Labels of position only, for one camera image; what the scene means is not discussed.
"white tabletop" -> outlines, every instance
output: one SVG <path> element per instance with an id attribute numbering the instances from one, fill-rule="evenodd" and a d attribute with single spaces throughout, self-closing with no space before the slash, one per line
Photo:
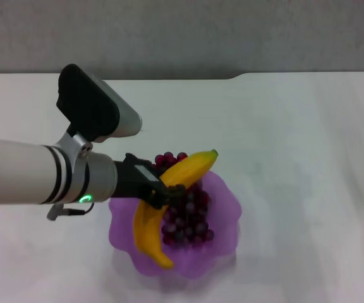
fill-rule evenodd
<path id="1" fill-rule="evenodd" d="M 1 139 L 61 137 L 57 79 L 0 75 Z M 95 150 L 217 149 L 243 208 L 236 255 L 196 281 L 147 278 L 111 247 L 107 203 L 56 222 L 48 206 L 0 206 L 0 302 L 364 302 L 364 73 L 108 83 L 143 131 Z"/>

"grape bunch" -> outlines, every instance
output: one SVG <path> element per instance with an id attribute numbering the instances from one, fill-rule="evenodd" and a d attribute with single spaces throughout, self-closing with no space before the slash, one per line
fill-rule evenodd
<path id="1" fill-rule="evenodd" d="M 186 153 L 179 153 L 175 158 L 171 152 L 155 157 L 153 166 L 163 174 L 168 168 L 185 159 Z M 214 231 L 209 229 L 206 221 L 210 197 L 202 189 L 198 181 L 188 188 L 185 194 L 172 201 L 164 214 L 164 224 L 161 228 L 163 243 L 170 246 L 199 245 L 211 241 Z"/>

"purple bowl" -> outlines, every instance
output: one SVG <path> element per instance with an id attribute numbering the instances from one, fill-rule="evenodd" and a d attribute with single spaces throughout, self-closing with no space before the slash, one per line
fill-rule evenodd
<path id="1" fill-rule="evenodd" d="M 207 221 L 214 230 L 214 240 L 200 247 L 171 248 L 162 245 L 164 253 L 174 261 L 171 271 L 185 278 L 198 278 L 215 265 L 218 257 L 235 252 L 238 245 L 238 219 L 241 206 L 226 183 L 215 173 L 208 172 L 202 179 L 203 190 L 207 191 L 212 202 Z M 109 208 L 112 222 L 109 229 L 109 242 L 116 249 L 127 252 L 135 268 L 145 276 L 157 276 L 163 270 L 147 255 L 138 252 L 133 239 L 133 217 L 139 200 L 132 198 L 111 199 Z"/>

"gray wall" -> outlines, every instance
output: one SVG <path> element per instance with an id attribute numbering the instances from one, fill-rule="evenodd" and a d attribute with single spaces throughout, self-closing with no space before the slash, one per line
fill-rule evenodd
<path id="1" fill-rule="evenodd" d="M 364 0 L 0 0 L 0 72 L 364 70 Z"/>

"black stripe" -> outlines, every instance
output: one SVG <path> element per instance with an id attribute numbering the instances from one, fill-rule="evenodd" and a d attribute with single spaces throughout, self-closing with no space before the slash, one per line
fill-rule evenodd
<path id="1" fill-rule="evenodd" d="M 83 186 L 82 186 L 81 192 L 78 195 L 78 197 L 75 198 L 75 200 L 73 202 L 77 202 L 83 197 L 83 195 L 87 192 L 88 185 L 89 185 L 89 165 L 87 162 L 87 166 L 85 167 L 85 177 L 83 179 Z"/>
<path id="2" fill-rule="evenodd" d="M 60 163 L 60 159 L 58 159 L 58 156 L 56 155 L 56 153 L 54 152 L 54 150 L 51 148 L 51 146 L 47 146 L 47 145 L 43 145 L 44 147 L 46 147 L 51 154 L 53 155 L 53 159 L 54 162 L 56 163 L 56 183 L 54 185 L 54 188 L 50 194 L 50 196 L 41 204 L 46 204 L 51 202 L 54 197 L 57 195 L 58 191 L 60 190 L 60 185 L 61 185 L 61 163 Z"/>
<path id="3" fill-rule="evenodd" d="M 67 154 L 56 146 L 54 148 L 63 155 L 64 161 L 66 162 L 66 184 L 64 185 L 64 189 L 61 192 L 60 196 L 56 200 L 54 200 L 54 203 L 55 203 L 55 202 L 62 200 L 68 194 L 68 191 L 70 190 L 71 182 L 73 180 L 73 171 L 71 169 L 71 162 L 70 162 Z"/>

